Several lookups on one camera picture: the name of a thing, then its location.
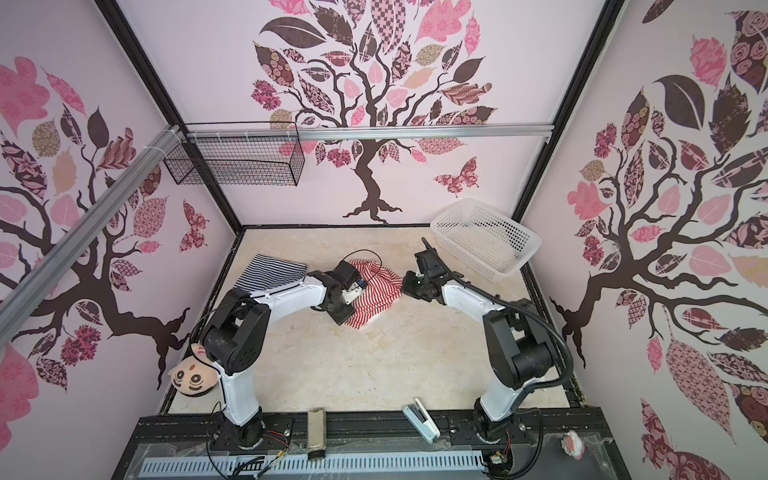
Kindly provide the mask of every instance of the black wire basket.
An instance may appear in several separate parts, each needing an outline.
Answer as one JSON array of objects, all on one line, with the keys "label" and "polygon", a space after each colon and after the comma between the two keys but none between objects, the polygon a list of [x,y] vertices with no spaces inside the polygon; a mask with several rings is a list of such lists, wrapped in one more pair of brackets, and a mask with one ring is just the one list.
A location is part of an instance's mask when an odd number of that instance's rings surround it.
[{"label": "black wire basket", "polygon": [[304,152],[296,122],[247,123],[268,124],[274,134],[258,128],[251,135],[224,129],[188,134],[164,160],[176,183],[203,184],[208,178],[221,185],[298,185]]}]

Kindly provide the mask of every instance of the pink wall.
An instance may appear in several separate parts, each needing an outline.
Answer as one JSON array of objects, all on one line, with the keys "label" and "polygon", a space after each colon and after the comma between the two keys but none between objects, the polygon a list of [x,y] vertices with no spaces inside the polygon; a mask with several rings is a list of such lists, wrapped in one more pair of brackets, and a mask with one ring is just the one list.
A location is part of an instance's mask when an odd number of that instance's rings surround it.
[{"label": "pink wall", "polygon": [[766,3],[632,2],[525,217],[635,479],[762,478]]},{"label": "pink wall", "polygon": [[[4,5],[0,42],[5,296],[165,122],[88,0]],[[0,349],[4,477],[111,475],[232,239],[203,187],[164,167],[143,182]]]}]

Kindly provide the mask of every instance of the floor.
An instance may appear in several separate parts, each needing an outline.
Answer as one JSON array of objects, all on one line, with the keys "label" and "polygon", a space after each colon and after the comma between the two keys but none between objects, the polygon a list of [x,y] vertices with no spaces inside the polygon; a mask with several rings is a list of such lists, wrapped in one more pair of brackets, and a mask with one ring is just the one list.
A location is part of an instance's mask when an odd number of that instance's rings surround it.
[{"label": "floor", "polygon": [[[221,297],[258,253],[331,270],[349,252],[376,251],[400,276],[415,270],[425,237],[467,280],[507,300],[528,297],[520,274],[490,283],[440,249],[427,227],[248,230]],[[374,258],[368,253],[353,258]],[[365,329],[337,326],[326,313],[304,309],[271,323],[254,369],[265,412],[400,410],[419,397],[427,409],[471,409],[493,377],[480,324],[453,308],[401,296]],[[550,369],[548,379],[557,378]],[[174,397],[169,413],[208,413],[221,400]],[[568,407],[562,387],[540,389],[522,407]]]}]

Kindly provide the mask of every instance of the plush toy face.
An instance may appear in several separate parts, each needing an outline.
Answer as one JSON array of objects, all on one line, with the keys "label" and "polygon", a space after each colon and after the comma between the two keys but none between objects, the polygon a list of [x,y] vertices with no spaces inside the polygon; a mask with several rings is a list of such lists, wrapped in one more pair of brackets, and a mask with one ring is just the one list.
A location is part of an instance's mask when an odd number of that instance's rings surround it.
[{"label": "plush toy face", "polygon": [[174,388],[182,395],[201,396],[216,386],[219,376],[216,370],[210,366],[210,360],[205,355],[205,348],[197,343],[193,343],[190,347],[194,355],[182,360],[168,375]]}]

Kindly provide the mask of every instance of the aluminum rail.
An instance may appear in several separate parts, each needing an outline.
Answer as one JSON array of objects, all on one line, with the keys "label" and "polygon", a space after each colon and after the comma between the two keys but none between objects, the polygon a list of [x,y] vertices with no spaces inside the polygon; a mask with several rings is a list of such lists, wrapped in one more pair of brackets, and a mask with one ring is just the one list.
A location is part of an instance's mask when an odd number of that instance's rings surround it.
[{"label": "aluminum rail", "polygon": [[[195,142],[196,138],[232,138],[232,137],[271,137],[281,135],[283,129],[257,128],[253,130],[215,130],[223,124],[204,124],[191,130],[187,137]],[[421,127],[339,127],[339,128],[300,128],[299,139],[313,140],[375,140],[379,138],[430,138],[430,137],[549,137],[552,124],[486,124],[486,125],[426,125]]]},{"label": "aluminum rail", "polygon": [[0,306],[0,348],[8,343],[38,304],[77,261],[88,244],[101,232],[110,218],[125,204],[139,184],[147,178],[167,153],[178,144],[179,128],[167,126],[136,160],[104,192],[78,224],[69,230]]}]

